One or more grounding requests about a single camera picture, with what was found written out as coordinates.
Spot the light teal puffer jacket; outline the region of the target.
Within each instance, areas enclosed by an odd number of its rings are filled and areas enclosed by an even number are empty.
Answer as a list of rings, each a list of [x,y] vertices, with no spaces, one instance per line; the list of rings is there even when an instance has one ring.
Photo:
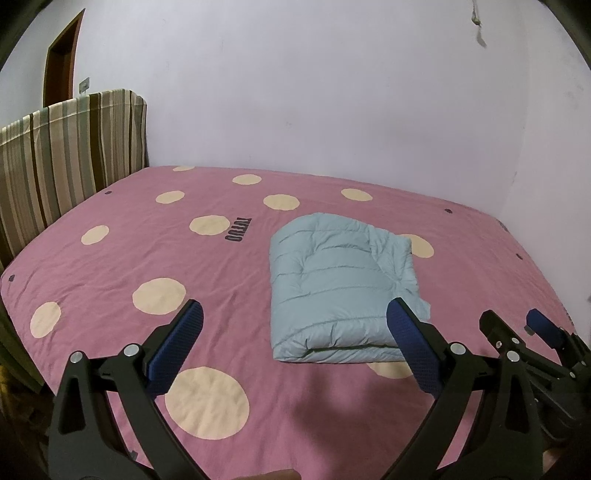
[[[297,217],[273,234],[270,287],[270,346],[280,362],[398,362],[391,300],[431,317],[411,240],[335,214]]]

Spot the pink polka dot bedsheet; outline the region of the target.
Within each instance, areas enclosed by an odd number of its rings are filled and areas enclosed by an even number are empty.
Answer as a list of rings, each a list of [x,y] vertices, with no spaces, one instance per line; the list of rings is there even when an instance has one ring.
[[[195,299],[204,330],[157,403],[209,476],[294,469],[305,479],[377,479],[431,397],[398,366],[288,364],[271,353],[270,239],[314,213],[410,239],[432,321],[474,353],[491,352],[478,325],[486,310],[516,331],[534,308],[573,327],[524,248],[485,213],[335,178],[216,168],[148,168],[94,195],[18,255],[2,300],[57,388],[73,351],[116,354]]]

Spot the striped headboard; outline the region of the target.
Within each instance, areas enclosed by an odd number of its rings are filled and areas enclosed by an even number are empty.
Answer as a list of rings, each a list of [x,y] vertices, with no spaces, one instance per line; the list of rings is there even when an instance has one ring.
[[[1,130],[1,265],[92,195],[145,168],[147,103],[108,90],[66,100]]]

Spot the brown wooden door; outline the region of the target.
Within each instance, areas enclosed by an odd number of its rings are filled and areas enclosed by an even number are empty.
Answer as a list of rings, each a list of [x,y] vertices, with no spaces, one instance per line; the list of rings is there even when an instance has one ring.
[[[74,96],[75,55],[84,12],[82,9],[47,49],[42,95],[44,107]]]

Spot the wall light switch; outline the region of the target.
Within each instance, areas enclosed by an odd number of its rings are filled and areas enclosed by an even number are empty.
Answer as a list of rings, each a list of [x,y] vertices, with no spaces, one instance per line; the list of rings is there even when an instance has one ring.
[[[83,79],[78,85],[79,94],[82,95],[89,90],[90,87],[90,78],[86,77]]]

